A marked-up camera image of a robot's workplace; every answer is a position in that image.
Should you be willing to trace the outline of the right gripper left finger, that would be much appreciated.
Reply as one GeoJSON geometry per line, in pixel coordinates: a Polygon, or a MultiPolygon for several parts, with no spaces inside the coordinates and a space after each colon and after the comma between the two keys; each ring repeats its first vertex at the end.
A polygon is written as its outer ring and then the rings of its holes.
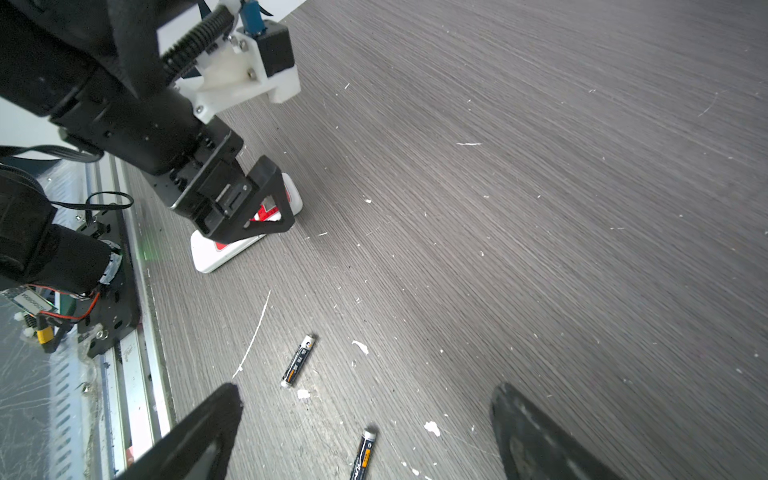
{"type": "Polygon", "coordinates": [[[242,413],[238,386],[222,384],[117,478],[226,478],[242,413]]]}

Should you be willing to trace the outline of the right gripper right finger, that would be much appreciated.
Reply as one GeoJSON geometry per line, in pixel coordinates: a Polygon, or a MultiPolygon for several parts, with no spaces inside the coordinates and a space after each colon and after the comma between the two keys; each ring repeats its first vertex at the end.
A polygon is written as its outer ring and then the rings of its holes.
{"type": "Polygon", "coordinates": [[[508,479],[622,478],[510,383],[494,388],[490,422],[508,479]]]}

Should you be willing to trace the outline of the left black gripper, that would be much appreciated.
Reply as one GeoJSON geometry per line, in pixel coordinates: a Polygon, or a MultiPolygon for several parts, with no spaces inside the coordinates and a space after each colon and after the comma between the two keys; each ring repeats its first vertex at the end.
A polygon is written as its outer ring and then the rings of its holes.
{"type": "Polygon", "coordinates": [[[161,175],[143,177],[167,208],[190,220],[204,237],[232,244],[282,233],[294,224],[282,171],[267,156],[245,175],[237,161],[243,139],[220,118],[203,126],[182,163],[161,175]],[[261,208],[281,218],[260,221],[261,208]]]}

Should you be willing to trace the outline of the white red remote control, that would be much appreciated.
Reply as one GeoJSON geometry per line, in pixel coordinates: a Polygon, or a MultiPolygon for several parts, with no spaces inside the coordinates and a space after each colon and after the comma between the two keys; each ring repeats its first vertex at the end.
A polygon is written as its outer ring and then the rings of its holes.
{"type": "MultiPolygon", "coordinates": [[[[301,195],[293,179],[287,173],[283,173],[282,178],[291,212],[297,215],[303,208],[301,195]]],[[[261,204],[259,210],[252,218],[254,222],[278,222],[281,219],[282,214],[271,197],[261,204]]],[[[244,252],[263,237],[265,237],[265,234],[252,236],[230,244],[223,244],[205,238],[199,231],[194,231],[190,236],[193,265],[200,273],[211,273],[244,252]]]]}

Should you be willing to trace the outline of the black AAA battery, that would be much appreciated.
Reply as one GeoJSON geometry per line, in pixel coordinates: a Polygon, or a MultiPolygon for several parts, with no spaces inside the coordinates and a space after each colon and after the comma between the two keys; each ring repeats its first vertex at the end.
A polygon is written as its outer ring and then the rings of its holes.
{"type": "Polygon", "coordinates": [[[303,338],[281,378],[282,387],[290,388],[293,386],[314,347],[315,341],[316,337],[313,335],[306,335],[303,338]]]}
{"type": "Polygon", "coordinates": [[[363,431],[352,464],[350,480],[364,480],[366,478],[376,438],[377,432],[375,429],[365,429],[363,431]]]}

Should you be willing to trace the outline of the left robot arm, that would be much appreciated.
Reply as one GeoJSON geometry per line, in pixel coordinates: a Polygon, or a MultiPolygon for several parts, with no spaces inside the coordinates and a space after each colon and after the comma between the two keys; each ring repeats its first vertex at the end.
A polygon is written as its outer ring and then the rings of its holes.
{"type": "Polygon", "coordinates": [[[256,1],[221,1],[169,49],[162,26],[188,1],[5,1],[1,95],[62,136],[50,156],[105,154],[139,169],[157,196],[220,244],[294,223],[281,169],[244,171],[242,138],[219,113],[300,89],[290,33],[256,1]]]}

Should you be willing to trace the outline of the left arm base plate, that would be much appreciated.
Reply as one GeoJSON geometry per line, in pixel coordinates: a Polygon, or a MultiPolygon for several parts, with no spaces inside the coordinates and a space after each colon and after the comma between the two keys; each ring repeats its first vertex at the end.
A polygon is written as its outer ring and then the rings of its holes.
{"type": "Polygon", "coordinates": [[[142,314],[123,211],[99,212],[93,222],[83,224],[77,231],[116,244],[122,254],[116,276],[102,291],[90,316],[78,323],[78,341],[86,346],[87,356],[94,358],[133,332],[142,314]]]}

